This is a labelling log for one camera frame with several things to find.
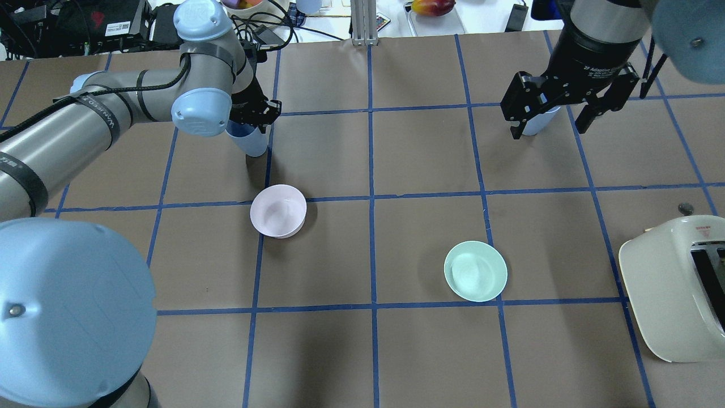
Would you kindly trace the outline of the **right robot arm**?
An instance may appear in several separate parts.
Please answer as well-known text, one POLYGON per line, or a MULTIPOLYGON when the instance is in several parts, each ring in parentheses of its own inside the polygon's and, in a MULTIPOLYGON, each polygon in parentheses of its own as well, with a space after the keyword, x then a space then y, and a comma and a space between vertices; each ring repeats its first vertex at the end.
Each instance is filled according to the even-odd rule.
POLYGON ((596 118, 624 107, 640 77, 629 59, 647 31, 662 52, 647 63, 640 95, 666 61, 696 83, 723 83, 722 1, 557 1, 564 22, 544 72, 515 73, 500 103, 510 132, 552 108, 583 104, 575 120, 585 133, 596 118))

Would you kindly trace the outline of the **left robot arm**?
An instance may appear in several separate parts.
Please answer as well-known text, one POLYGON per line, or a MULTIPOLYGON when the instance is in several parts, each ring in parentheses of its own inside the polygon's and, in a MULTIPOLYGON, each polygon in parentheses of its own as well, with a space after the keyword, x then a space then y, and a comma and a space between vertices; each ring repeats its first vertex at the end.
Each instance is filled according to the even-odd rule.
POLYGON ((70 188, 110 214, 152 202, 161 142, 230 137, 252 157, 282 105, 223 1, 172 13, 176 67, 100 70, 2 134, 2 406, 155 407, 142 374, 156 331, 142 250, 99 218, 53 216, 70 188))

